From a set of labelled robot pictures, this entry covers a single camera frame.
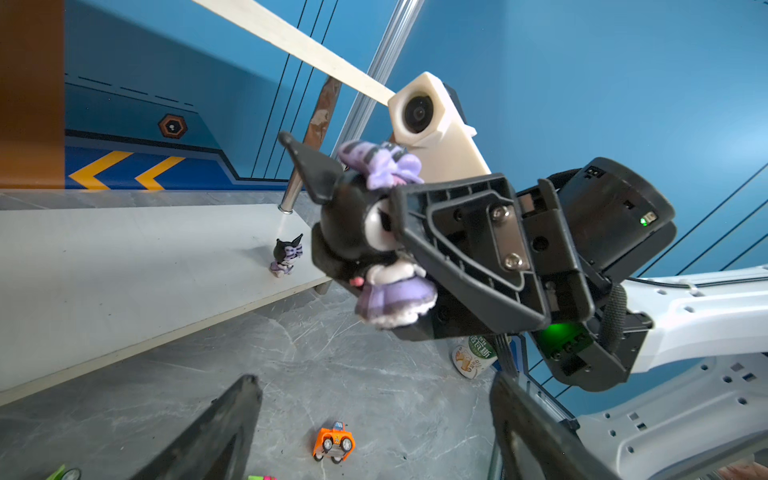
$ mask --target wheel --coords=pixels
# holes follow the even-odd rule
[[[80,480],[82,472],[79,468],[70,468],[61,476],[61,480]]]

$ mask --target white can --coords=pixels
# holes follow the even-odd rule
[[[483,337],[468,336],[459,343],[451,355],[453,365],[468,379],[474,379],[496,361],[496,351]]]

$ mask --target brown panel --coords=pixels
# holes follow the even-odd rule
[[[64,0],[0,0],[0,187],[64,188]]]

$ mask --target yellow arrow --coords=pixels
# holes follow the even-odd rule
[[[168,157],[161,161],[159,164],[136,177],[136,181],[144,185],[144,188],[147,190],[165,190],[163,186],[160,185],[154,178],[169,168],[173,167],[174,165],[178,164],[183,159],[184,157]]]
[[[99,180],[96,180],[95,176],[104,170],[107,170],[109,167],[112,167],[113,165],[125,160],[125,158],[129,155],[131,155],[131,152],[127,151],[110,152],[92,164],[88,164],[80,170],[74,172],[69,177],[89,190],[109,190],[109,187],[104,185]]]

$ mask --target hexagon emblem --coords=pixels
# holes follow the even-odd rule
[[[187,133],[187,122],[184,121],[184,117],[178,115],[167,114],[157,126],[166,138],[179,139]]]

